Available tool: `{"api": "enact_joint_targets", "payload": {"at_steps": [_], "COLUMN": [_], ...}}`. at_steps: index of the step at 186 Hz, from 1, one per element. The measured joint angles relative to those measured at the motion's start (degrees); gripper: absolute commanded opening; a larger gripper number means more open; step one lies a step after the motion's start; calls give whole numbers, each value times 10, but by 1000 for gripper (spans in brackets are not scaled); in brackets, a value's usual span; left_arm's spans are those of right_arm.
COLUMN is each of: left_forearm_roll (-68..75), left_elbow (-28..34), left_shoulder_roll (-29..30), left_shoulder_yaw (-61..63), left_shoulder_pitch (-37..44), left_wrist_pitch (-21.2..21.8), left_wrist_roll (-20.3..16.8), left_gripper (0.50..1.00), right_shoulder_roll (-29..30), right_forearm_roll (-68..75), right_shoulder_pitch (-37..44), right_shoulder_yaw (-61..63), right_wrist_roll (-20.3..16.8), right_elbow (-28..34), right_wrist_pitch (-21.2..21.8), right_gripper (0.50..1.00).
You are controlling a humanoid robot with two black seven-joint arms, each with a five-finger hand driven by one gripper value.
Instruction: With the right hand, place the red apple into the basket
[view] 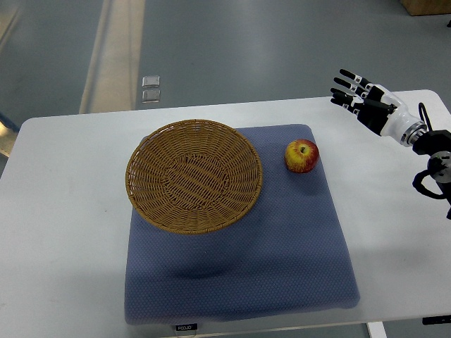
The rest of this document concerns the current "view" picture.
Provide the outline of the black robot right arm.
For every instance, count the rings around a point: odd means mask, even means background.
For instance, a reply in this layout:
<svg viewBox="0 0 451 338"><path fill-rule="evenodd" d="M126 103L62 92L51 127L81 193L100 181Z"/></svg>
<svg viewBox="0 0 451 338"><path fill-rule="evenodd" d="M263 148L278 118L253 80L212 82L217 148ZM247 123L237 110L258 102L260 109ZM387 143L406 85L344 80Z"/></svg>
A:
<svg viewBox="0 0 451 338"><path fill-rule="evenodd" d="M420 194L435 200L447 200L450 203L450 132L434 130L427 114L425 105L419 103L419 117L425 123L426 131L414 140L413 151L418 155L428 155L426 169L417 173L412 186ZM426 177L436 182L441 194L432 192L423 184Z"/></svg>

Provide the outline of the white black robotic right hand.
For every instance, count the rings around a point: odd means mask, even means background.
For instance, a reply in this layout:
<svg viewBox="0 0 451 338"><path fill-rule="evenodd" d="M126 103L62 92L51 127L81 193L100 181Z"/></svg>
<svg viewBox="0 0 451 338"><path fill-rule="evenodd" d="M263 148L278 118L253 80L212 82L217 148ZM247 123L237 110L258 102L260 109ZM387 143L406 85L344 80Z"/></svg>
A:
<svg viewBox="0 0 451 338"><path fill-rule="evenodd" d="M392 137L409 147L427 131L426 123L412 115L405 102L380 84L341 69L334 82L331 102L357 117L374 134Z"/></svg>

